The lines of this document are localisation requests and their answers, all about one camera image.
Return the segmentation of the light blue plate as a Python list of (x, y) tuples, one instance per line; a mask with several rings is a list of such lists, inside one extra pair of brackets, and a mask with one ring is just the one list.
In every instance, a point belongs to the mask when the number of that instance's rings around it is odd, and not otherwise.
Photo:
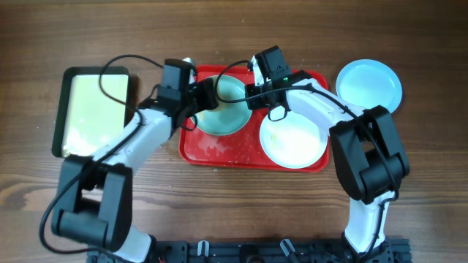
[[(243, 99), (244, 86), (239, 79), (223, 75), (218, 83), (218, 94), (225, 100)], [(207, 134), (225, 136), (243, 128), (251, 116), (252, 111), (246, 102), (234, 104), (219, 102), (215, 110), (204, 110), (196, 114), (197, 128)]]
[(371, 109), (381, 105), (390, 113), (396, 111), (403, 97), (397, 74), (389, 66), (372, 59), (348, 63), (337, 76), (336, 93), (357, 106)]

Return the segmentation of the white plate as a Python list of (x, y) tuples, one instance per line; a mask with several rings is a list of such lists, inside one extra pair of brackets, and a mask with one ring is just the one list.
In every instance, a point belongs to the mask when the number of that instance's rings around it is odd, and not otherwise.
[(328, 144), (328, 135), (323, 130), (308, 118), (293, 112), (277, 122), (265, 116), (259, 137), (266, 156), (288, 169), (303, 169), (315, 164)]

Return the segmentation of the light blue plate top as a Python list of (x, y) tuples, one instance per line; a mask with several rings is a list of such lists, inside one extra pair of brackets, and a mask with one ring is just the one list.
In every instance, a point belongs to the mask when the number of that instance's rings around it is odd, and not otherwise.
[(389, 66), (372, 59), (348, 63), (337, 76), (336, 93), (357, 106), (371, 109), (381, 105), (390, 113), (396, 111), (403, 97), (397, 74)]

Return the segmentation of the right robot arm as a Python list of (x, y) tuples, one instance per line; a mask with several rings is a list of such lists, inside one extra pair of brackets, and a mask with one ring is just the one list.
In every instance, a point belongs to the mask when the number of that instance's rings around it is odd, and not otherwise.
[(248, 69), (254, 74), (254, 83), (246, 86), (250, 109), (283, 106), (328, 133), (337, 178), (350, 196), (344, 237), (357, 257), (369, 258), (385, 240), (388, 206), (410, 172), (391, 114), (383, 106), (365, 109), (346, 102), (308, 72), (294, 72), (277, 46), (255, 54)]

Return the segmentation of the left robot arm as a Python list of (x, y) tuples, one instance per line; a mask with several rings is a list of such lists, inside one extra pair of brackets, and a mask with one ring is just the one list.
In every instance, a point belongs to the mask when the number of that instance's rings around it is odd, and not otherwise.
[(156, 238), (132, 225), (132, 180), (145, 160), (187, 118), (217, 103), (214, 84), (197, 80), (196, 66), (168, 58), (160, 66), (162, 81), (134, 111), (122, 133), (90, 156), (70, 155), (61, 167), (56, 196), (39, 225), (39, 240), (49, 251), (61, 250), (45, 239), (45, 224), (54, 235), (84, 243), (94, 261), (162, 262)]

